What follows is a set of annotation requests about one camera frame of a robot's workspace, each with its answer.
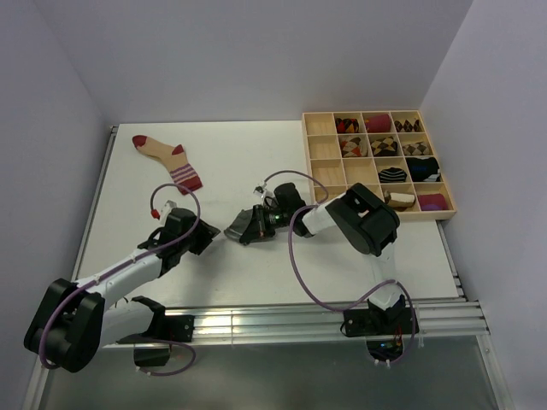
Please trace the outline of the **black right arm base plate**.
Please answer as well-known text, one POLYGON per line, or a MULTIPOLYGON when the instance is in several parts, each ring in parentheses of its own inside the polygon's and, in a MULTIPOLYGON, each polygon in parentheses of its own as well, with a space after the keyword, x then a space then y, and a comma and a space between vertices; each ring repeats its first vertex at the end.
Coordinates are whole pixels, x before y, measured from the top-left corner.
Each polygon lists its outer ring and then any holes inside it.
POLYGON ((368 353, 381 363, 392 363, 404 351, 405 336, 417 336, 420 327, 409 307, 399 313, 387 313, 370 306, 367 309, 352 309, 343 312, 344 320, 340 332, 345 337, 379 337, 366 342, 368 353))

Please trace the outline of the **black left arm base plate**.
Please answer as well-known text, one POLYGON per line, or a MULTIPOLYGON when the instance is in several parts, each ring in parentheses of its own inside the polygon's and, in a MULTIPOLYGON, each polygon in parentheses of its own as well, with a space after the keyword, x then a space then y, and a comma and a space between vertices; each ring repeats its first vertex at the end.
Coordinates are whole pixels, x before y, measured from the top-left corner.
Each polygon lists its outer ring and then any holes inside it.
POLYGON ((155 343, 163 344, 163 348, 133 348, 133 362, 140 369, 145 369, 157 375, 171 375, 189 369, 197 358, 195 349, 190 345, 194 331, 193 315, 166 316, 160 319, 150 330, 143 333, 123 337, 117 342, 120 345, 135 345, 155 343), (183 348, 190 352, 189 362, 177 371, 160 372, 168 361, 173 358, 174 347, 183 348))

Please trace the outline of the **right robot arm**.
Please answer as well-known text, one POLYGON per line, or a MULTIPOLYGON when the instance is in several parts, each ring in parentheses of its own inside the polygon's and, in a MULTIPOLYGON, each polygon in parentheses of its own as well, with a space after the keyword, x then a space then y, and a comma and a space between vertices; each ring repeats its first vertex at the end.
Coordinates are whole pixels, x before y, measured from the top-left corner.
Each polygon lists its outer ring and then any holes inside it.
POLYGON ((336 227, 351 247, 370 263, 373 288, 344 310, 344 320, 371 334, 385 334, 399 326, 410 326, 409 297, 395 280, 394 244, 400 219, 363 184, 352 185, 341 195, 315 205, 300 197, 293 183, 285 183, 269 195, 263 186, 255 193, 262 199, 239 212, 225 235, 243 245, 268 240, 276 231, 311 238, 336 227))

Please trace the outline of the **tan orange argyle sock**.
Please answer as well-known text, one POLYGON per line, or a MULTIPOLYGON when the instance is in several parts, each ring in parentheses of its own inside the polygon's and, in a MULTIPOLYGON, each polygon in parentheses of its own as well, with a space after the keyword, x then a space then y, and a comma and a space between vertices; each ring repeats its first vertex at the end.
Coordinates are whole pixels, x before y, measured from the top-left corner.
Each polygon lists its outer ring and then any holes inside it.
POLYGON ((357 135, 346 135, 338 138, 341 156, 343 158, 360 158, 368 154, 365 138, 357 135))

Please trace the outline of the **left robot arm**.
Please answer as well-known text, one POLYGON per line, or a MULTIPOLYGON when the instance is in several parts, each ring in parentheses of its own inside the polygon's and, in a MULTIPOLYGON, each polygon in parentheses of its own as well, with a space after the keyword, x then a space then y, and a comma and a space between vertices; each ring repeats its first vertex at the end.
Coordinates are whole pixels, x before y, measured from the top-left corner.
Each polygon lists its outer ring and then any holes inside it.
POLYGON ((127 295, 178 266, 184 254, 200 255, 219 234, 191 210, 173 208, 163 225, 116 265, 76 282, 52 282, 24 347, 50 369, 78 372, 112 343, 189 342, 191 320, 169 318, 161 303, 127 295))

